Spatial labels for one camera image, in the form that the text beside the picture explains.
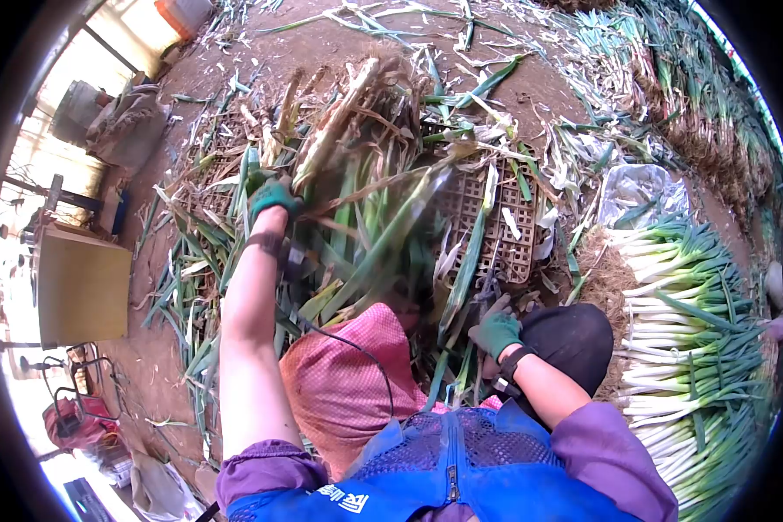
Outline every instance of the gloved hand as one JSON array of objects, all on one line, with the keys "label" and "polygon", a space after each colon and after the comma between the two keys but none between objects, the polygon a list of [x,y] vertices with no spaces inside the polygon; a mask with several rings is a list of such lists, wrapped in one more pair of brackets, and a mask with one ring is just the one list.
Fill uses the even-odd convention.
[{"label": "gloved hand", "polygon": [[502,294],[484,314],[482,321],[467,333],[494,361],[499,361],[502,351],[513,343],[525,346],[519,339],[522,323],[516,319],[516,314],[511,313],[509,302],[510,295]]},{"label": "gloved hand", "polygon": [[293,220],[301,212],[302,198],[294,198],[290,194],[291,177],[282,176],[276,181],[273,178],[267,180],[260,189],[252,195],[252,205],[250,208],[251,221],[255,223],[255,218],[264,209],[272,206],[282,206],[287,210],[290,219]]}]

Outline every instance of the purple sleeve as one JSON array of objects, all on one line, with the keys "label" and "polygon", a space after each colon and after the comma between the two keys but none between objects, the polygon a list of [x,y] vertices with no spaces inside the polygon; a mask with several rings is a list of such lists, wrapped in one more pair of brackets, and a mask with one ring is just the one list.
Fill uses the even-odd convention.
[{"label": "purple sleeve", "polygon": [[226,459],[214,485],[220,508],[237,499],[274,489],[318,489],[328,483],[325,466],[284,440],[255,443]]},{"label": "purple sleeve", "polygon": [[679,503],[644,444],[607,402],[590,402],[564,418],[551,433],[551,448],[569,476],[615,501],[645,522],[672,522]]}]

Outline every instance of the dirt floor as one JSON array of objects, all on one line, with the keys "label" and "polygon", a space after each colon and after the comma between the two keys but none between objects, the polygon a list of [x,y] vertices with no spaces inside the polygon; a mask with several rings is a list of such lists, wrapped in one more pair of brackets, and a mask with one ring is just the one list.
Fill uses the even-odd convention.
[{"label": "dirt floor", "polygon": [[[424,3],[449,10],[447,4],[437,0]],[[170,103],[172,100],[170,94],[174,93],[208,98],[226,86],[236,68],[240,71],[241,81],[246,82],[262,64],[261,77],[257,81],[281,84],[296,68],[303,68],[308,74],[312,74],[323,64],[330,65],[338,71],[346,62],[358,63],[361,57],[376,46],[378,40],[342,27],[331,20],[325,19],[271,35],[252,33],[255,29],[292,23],[320,13],[325,8],[338,5],[340,5],[338,0],[313,0],[304,3],[301,7],[283,5],[276,15],[253,14],[246,27],[249,48],[240,43],[235,43],[226,50],[226,53],[215,45],[208,49],[200,45],[185,48],[182,52],[183,57],[160,80],[164,92],[162,100]],[[481,5],[475,4],[477,13],[485,14],[488,23],[496,26],[505,23],[514,30],[532,31],[532,26],[499,12],[498,3],[492,3],[492,10],[485,9]],[[446,78],[445,81],[460,76],[463,81],[455,89],[459,92],[472,89],[475,85],[474,80],[455,67],[455,63],[464,64],[464,62],[452,51],[452,44],[457,41],[458,33],[464,28],[463,23],[438,17],[427,17],[427,22],[428,25],[420,15],[384,18],[384,24],[390,29],[435,33],[428,37],[407,37],[407,39],[414,43],[436,43],[444,52],[443,56],[439,57],[437,66],[442,76]],[[455,39],[438,36],[439,34],[448,34]],[[480,43],[504,41],[505,37],[500,33],[477,27],[472,56],[481,60],[498,57],[490,48]],[[505,54],[512,53],[510,48],[502,50]],[[501,67],[503,64],[493,65],[490,72]],[[317,90],[324,92],[328,84],[323,83]],[[545,119],[563,115],[574,122],[586,121],[582,104],[571,93],[564,79],[553,66],[537,55],[525,57],[513,74],[491,93],[490,98],[497,99],[505,105],[504,110],[511,112],[520,121],[520,136],[526,142],[538,147],[542,147],[544,139],[533,140],[542,131],[542,126],[532,110],[532,104],[537,104],[537,111]],[[162,146],[142,171],[133,176],[128,187],[129,212],[124,229],[118,236],[119,244],[130,249],[134,248],[143,230],[138,213],[154,197],[152,187],[160,182],[163,173],[172,166],[172,158],[177,154],[182,155],[184,142],[189,134],[188,124],[200,110],[202,106],[199,104],[174,106],[173,114],[181,116],[183,120],[174,123],[167,131]],[[120,176],[115,173],[107,176],[102,186],[102,193],[104,194],[108,186],[119,180]],[[204,459],[203,443],[198,429],[188,426],[156,428],[146,422],[146,419],[150,418],[157,422],[170,420],[194,424],[194,414],[188,401],[186,386],[179,380],[181,370],[176,337],[167,321],[160,327],[158,320],[154,319],[152,326],[143,328],[141,325],[146,317],[148,306],[135,309],[146,294],[154,290],[155,279],[159,277],[167,260],[168,249],[175,240],[172,229],[171,225],[166,225],[158,233],[149,235],[134,262],[130,291],[132,308],[128,312],[127,337],[100,342],[99,348],[104,355],[116,363],[117,375],[123,389],[124,406],[129,413],[129,417],[123,416],[122,421],[125,438],[141,440],[149,450],[168,454],[181,475],[189,483],[193,483],[196,467],[190,463]],[[567,295],[568,289],[560,293],[563,299]],[[112,385],[105,386],[108,402],[115,404],[113,389]],[[165,435],[167,443],[157,434],[158,431]],[[219,461],[221,459],[219,443],[214,445],[213,450],[215,454],[212,457]]]}]

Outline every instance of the brown plastic crate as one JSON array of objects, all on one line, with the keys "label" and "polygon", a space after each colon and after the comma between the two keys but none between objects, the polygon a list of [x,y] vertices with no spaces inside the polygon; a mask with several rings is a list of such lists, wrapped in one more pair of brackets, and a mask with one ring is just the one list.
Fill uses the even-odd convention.
[{"label": "brown plastic crate", "polygon": [[[435,134],[443,131],[447,127],[439,124],[423,124],[423,135]],[[444,155],[441,152],[445,142],[433,145],[433,153]],[[499,257],[497,258],[498,269],[501,270],[504,280],[507,283],[523,284],[528,282],[531,276],[532,251],[534,245],[534,204],[536,201],[536,184],[532,181],[526,164],[519,166],[525,180],[528,181],[531,189],[532,202],[526,202],[522,198],[522,192],[513,176],[513,170],[505,160],[497,162],[496,168],[499,170],[499,185],[496,189],[496,204],[493,206],[485,221],[484,240],[482,242],[482,254],[479,258],[478,270],[476,276],[484,276],[490,267],[493,250],[496,247],[499,231],[502,234],[502,241],[499,244]],[[484,174],[481,172],[469,173],[457,171],[453,177],[438,191],[432,198],[432,208],[438,211],[452,223],[452,232],[450,232],[447,248],[452,248],[458,243],[465,231],[468,231],[467,239],[472,234],[472,227],[479,216],[479,209],[482,206],[484,185],[486,181],[487,167],[484,167]],[[522,232],[522,237],[516,240],[505,223],[502,216],[502,207],[510,209],[516,225]],[[440,244],[435,250],[436,259],[440,254]],[[455,266],[449,271],[451,281],[455,280],[458,269],[461,268],[461,258],[467,245],[462,245]]]}]

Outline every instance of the wristband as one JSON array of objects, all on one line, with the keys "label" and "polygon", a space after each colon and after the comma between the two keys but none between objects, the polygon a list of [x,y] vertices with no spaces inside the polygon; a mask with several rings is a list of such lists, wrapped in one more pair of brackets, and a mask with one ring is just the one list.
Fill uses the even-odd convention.
[{"label": "wristband", "polygon": [[499,370],[499,373],[502,375],[502,377],[507,379],[509,382],[515,382],[513,380],[513,373],[516,372],[516,366],[519,364],[519,360],[526,355],[539,355],[539,352],[534,347],[523,346],[522,348],[519,348],[508,355],[507,358],[502,361],[500,366],[501,369]]}]

